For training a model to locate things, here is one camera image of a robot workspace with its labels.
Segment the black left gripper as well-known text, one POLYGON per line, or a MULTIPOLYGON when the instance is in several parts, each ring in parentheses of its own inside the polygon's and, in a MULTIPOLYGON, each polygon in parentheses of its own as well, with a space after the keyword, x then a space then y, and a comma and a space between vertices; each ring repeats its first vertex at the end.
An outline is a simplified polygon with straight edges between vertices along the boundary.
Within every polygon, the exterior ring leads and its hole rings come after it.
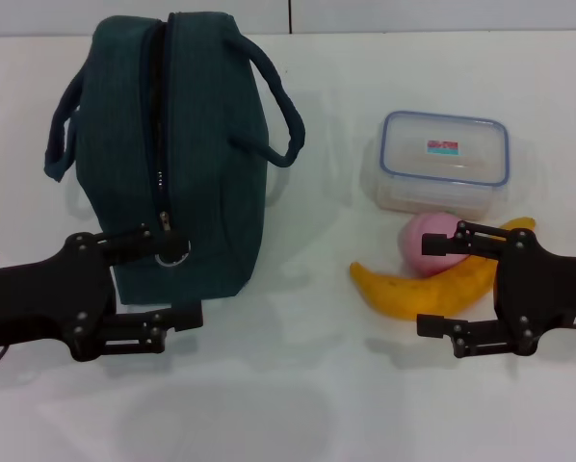
POLYGON ((75 234, 46 260, 1 268, 0 347, 57 340, 79 362, 164 352, 169 330, 203 326, 201 303, 115 314, 110 266, 149 257, 170 266, 190 251, 188 238, 175 231, 153 233, 142 224, 117 233, 75 234))

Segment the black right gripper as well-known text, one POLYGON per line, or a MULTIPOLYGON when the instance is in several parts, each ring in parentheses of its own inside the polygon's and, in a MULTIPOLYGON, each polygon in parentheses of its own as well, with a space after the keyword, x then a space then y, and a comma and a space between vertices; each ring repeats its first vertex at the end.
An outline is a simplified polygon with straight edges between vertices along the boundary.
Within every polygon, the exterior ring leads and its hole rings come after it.
POLYGON ((451 237, 422 236, 423 255, 463 255, 498 262, 494 284, 498 321, 418 314, 418 336, 448 336, 456 358, 530 356, 545 333, 576 329, 576 257, 554 254, 541 246, 534 232, 514 228, 461 220, 451 237))

